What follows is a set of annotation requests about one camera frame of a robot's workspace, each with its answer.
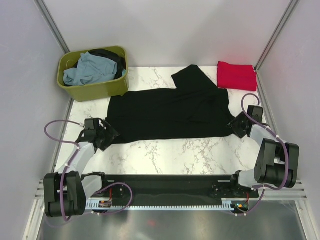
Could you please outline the black t shirt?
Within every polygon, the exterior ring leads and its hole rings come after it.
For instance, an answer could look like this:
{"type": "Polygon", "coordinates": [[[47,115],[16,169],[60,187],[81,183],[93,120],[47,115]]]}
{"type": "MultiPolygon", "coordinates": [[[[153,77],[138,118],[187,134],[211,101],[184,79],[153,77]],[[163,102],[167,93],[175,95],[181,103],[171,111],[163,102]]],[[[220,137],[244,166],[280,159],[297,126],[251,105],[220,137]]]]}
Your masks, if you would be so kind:
{"type": "Polygon", "coordinates": [[[110,99],[106,121],[119,133],[114,144],[232,135],[226,89],[219,89],[197,65],[171,77],[175,89],[129,91],[110,99]]]}

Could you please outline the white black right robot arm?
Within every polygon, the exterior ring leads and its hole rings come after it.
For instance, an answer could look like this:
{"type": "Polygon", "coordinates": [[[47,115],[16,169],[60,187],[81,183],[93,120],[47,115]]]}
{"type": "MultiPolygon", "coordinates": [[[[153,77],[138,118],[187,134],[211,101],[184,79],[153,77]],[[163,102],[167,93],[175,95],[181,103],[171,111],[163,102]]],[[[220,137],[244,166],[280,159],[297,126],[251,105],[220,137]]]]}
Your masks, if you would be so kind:
{"type": "Polygon", "coordinates": [[[229,184],[229,191],[235,197],[242,196],[247,188],[278,189],[285,181],[282,187],[291,189],[297,182],[300,148],[289,142],[281,144],[266,130],[267,124],[260,126],[263,112],[262,107],[249,105],[247,112],[241,112],[227,125],[238,138],[247,136],[260,146],[254,168],[237,171],[237,179],[229,184]]]}

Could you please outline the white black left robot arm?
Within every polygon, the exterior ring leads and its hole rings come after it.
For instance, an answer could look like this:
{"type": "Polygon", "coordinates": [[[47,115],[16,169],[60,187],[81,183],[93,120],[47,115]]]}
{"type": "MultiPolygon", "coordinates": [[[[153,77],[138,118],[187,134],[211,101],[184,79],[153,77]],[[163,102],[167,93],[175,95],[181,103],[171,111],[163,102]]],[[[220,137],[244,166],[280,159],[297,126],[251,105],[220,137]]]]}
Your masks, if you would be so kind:
{"type": "Polygon", "coordinates": [[[87,118],[84,124],[78,125],[82,130],[75,141],[59,140],[59,143],[74,146],[71,155],[61,168],[46,174],[43,179],[46,216],[61,217],[66,222],[84,214],[91,196],[104,197],[109,193],[110,185],[101,176],[82,174],[97,151],[105,151],[119,136],[105,119],[87,118]]]}

